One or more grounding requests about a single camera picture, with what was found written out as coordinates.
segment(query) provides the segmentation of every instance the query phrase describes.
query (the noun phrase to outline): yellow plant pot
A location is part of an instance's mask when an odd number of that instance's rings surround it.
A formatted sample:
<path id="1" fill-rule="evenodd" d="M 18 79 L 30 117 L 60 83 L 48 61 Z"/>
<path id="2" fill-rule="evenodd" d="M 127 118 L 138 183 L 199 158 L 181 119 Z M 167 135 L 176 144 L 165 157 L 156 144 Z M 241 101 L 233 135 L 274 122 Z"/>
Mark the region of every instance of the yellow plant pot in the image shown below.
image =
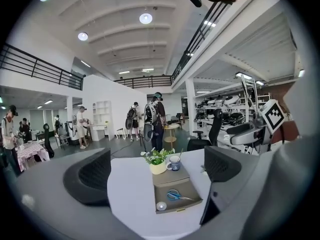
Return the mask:
<path id="1" fill-rule="evenodd" d="M 167 170 L 166 163 L 164 161 L 157 165 L 149 164 L 149 168 L 154 175 L 162 174 Z"/>

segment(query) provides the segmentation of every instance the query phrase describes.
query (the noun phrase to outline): pink tablecloth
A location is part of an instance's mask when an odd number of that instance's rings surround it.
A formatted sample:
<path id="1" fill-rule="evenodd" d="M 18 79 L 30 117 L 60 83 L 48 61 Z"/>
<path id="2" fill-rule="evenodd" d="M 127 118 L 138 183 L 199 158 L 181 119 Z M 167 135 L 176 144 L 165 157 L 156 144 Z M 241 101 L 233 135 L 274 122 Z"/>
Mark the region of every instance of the pink tablecloth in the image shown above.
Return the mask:
<path id="1" fill-rule="evenodd" d="M 17 156 L 18 156 L 18 163 L 20 166 L 20 171 L 24 171 L 27 169 L 27 159 L 31 158 L 35 155 L 38 155 L 41 159 L 41 161 L 49 161 L 49 153 L 44 149 L 43 146 L 41 146 L 37 142 L 32 142 L 31 144 L 24 144 L 24 149 L 20 150 L 18 148 L 17 150 Z"/>

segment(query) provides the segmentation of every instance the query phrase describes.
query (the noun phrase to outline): shorts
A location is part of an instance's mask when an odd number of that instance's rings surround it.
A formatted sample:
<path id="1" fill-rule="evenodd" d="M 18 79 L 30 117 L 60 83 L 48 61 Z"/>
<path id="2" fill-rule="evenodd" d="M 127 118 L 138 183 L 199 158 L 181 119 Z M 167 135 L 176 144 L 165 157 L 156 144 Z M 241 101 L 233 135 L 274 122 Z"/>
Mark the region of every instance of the shorts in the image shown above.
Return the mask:
<path id="1" fill-rule="evenodd" d="M 84 129 L 83 126 L 76 125 L 76 130 L 78 132 L 79 138 L 84 138 L 85 137 L 85 129 Z"/>
<path id="2" fill-rule="evenodd" d="M 132 128 L 138 128 L 138 127 L 139 127 L 138 121 L 133 119 Z"/>

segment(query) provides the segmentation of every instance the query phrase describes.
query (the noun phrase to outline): mug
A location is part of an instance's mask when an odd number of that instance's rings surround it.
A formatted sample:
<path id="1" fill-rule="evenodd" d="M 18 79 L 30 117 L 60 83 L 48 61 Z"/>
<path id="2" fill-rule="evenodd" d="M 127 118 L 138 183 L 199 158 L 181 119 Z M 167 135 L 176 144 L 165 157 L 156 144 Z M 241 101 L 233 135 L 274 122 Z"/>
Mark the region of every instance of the mug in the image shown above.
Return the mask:
<path id="1" fill-rule="evenodd" d="M 180 169 L 180 158 L 177 155 L 173 155 L 170 157 L 170 162 L 166 164 L 166 168 L 172 171 L 178 171 Z"/>

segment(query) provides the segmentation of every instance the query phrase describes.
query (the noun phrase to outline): scissors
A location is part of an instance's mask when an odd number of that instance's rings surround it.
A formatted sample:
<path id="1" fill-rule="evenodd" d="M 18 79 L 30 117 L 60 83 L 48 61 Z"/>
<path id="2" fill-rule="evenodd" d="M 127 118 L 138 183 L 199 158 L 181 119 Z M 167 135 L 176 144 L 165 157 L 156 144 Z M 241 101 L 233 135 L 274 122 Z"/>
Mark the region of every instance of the scissors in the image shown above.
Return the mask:
<path id="1" fill-rule="evenodd" d="M 170 189 L 168 193 L 166 194 L 169 200 L 175 201 L 179 199 L 188 200 L 188 201 L 195 201 L 194 199 L 191 199 L 189 197 L 181 196 L 179 191 L 176 189 Z"/>

